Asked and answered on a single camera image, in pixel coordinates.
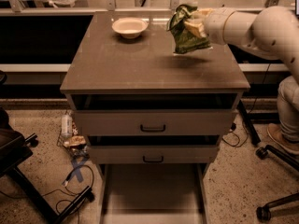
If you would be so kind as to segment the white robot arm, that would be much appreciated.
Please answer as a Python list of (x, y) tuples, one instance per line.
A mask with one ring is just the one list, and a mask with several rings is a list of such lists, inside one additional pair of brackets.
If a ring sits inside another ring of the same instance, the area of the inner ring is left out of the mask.
[(183, 22), (198, 38), (234, 45), (266, 60), (281, 60), (299, 83), (299, 21), (285, 7), (268, 7), (258, 14), (231, 7), (201, 9)]

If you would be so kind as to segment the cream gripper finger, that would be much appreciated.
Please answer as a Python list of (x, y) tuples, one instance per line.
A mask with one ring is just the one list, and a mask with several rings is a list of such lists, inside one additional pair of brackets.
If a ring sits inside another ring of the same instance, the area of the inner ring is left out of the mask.
[(195, 35), (198, 38), (204, 38), (206, 36), (198, 36), (197, 35), (197, 21), (185, 21), (184, 22), (185, 28), (192, 33), (193, 35)]
[(204, 20), (210, 13), (214, 11), (213, 8), (201, 8), (192, 12), (192, 20)]

